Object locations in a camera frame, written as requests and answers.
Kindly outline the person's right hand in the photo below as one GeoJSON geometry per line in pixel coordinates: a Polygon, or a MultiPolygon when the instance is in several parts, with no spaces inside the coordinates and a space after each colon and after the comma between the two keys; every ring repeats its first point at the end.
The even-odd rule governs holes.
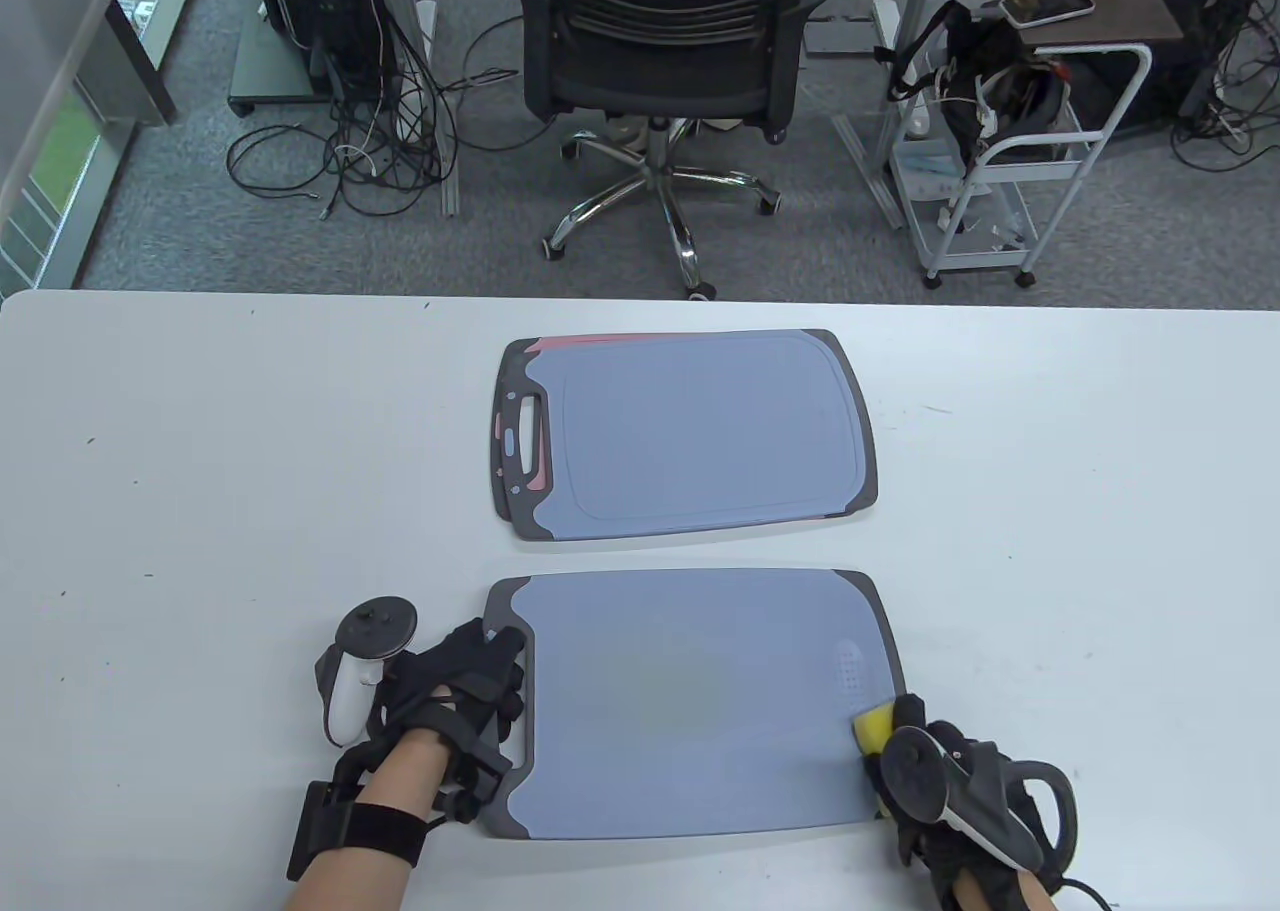
{"type": "Polygon", "coordinates": [[[902,693],[852,723],[899,862],[924,867],[942,910],[1051,910],[1078,841],[1074,788],[1055,765],[929,719],[902,693]]]}

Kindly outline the person's left hand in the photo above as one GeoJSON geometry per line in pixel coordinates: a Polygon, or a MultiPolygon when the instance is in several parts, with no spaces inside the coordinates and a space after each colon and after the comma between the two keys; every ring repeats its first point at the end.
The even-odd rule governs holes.
{"type": "Polygon", "coordinates": [[[474,821],[512,768],[500,743],[525,709],[518,663],[525,647],[522,631],[489,635],[476,618],[431,649],[393,658],[376,687],[371,738],[388,745],[410,731],[431,731],[449,750],[435,801],[445,821],[474,821]]]}

